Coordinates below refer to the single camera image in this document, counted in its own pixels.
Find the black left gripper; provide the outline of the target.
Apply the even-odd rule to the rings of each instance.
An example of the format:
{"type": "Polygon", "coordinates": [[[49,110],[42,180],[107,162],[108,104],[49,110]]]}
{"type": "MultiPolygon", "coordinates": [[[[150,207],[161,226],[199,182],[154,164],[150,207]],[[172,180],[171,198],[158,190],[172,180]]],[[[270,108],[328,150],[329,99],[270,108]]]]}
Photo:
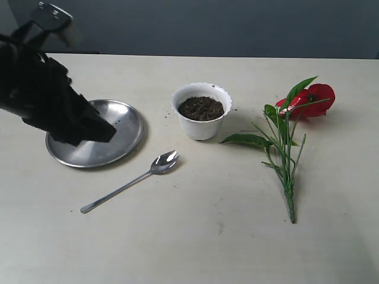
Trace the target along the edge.
{"type": "Polygon", "coordinates": [[[48,37],[38,34],[25,42],[1,35],[1,108],[47,124],[46,132],[61,143],[109,142],[115,127],[74,91],[67,68],[41,49],[48,37]]]}

